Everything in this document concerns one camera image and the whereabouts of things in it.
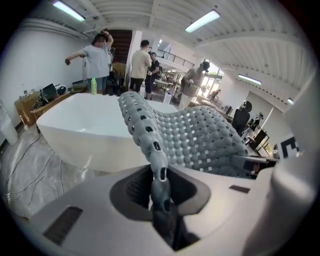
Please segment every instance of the gray floor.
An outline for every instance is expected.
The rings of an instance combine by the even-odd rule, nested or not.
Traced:
[[[61,161],[42,135],[26,152],[27,147],[38,137],[35,127],[28,131],[22,130],[18,142],[6,146],[0,155],[2,197],[14,213],[27,218],[62,195],[63,191],[108,174],[81,169]]]

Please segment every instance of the fluorescent light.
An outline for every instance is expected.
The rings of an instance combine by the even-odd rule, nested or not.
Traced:
[[[210,11],[206,15],[202,16],[200,19],[196,20],[190,26],[188,26],[185,31],[191,33],[198,28],[202,27],[203,25],[212,22],[220,17],[220,14],[217,13],[215,10]]]
[[[85,20],[85,18],[80,15],[78,12],[76,12],[75,10],[71,9],[68,5],[66,5],[63,2],[60,1],[56,1],[53,6],[59,8],[60,10],[64,11],[65,13],[71,15],[72,17],[76,18],[78,21],[83,22]]]
[[[288,100],[287,100],[291,105],[294,105],[295,103],[294,103],[294,101],[292,100],[292,98],[288,98]]]
[[[247,77],[247,76],[242,75],[242,74],[238,74],[238,77],[240,77],[240,78],[242,78],[242,79],[245,79],[245,80],[248,80],[248,81],[250,81],[250,82],[256,83],[256,84],[258,84],[258,85],[262,85],[262,83],[261,83],[260,81],[258,81],[258,80],[256,80],[256,79],[253,79],[253,78],[251,78],[251,77]]]

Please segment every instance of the gray massage cushion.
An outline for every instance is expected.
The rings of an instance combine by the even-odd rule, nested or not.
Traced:
[[[230,164],[232,155],[248,151],[236,130],[208,106],[174,113],[153,109],[136,92],[125,92],[119,105],[128,131],[154,173],[168,164],[200,172],[249,178],[249,172]]]

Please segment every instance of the white wall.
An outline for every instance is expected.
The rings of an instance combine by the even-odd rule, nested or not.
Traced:
[[[14,102],[37,87],[51,83],[67,87],[82,80],[82,59],[65,64],[65,58],[89,41],[74,39],[60,34],[42,31],[18,31],[2,53],[0,64],[0,99],[2,99],[14,126],[20,118]]]
[[[251,118],[254,118],[257,114],[259,114],[259,112],[263,114],[263,120],[261,120],[259,124],[260,126],[262,126],[267,116],[269,115],[273,105],[251,91],[246,99],[252,104],[252,110],[250,112]],[[291,132],[289,126],[285,122],[282,111],[280,111],[276,107],[273,109],[268,121],[263,127],[263,130],[265,130],[267,135],[270,137],[268,143],[272,147],[282,137]]]
[[[233,108],[231,115],[235,113],[236,108],[244,103],[249,94],[247,87],[237,82],[227,74],[223,75],[219,89],[221,89],[221,92],[218,94],[219,101],[222,101],[224,105],[228,105]]]

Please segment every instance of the man in black shirt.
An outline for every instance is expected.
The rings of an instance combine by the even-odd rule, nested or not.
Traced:
[[[146,92],[146,99],[151,99],[151,89],[154,81],[157,78],[157,74],[159,72],[159,61],[157,61],[157,54],[155,52],[151,52],[151,67],[149,68],[149,73],[145,78],[145,92]]]

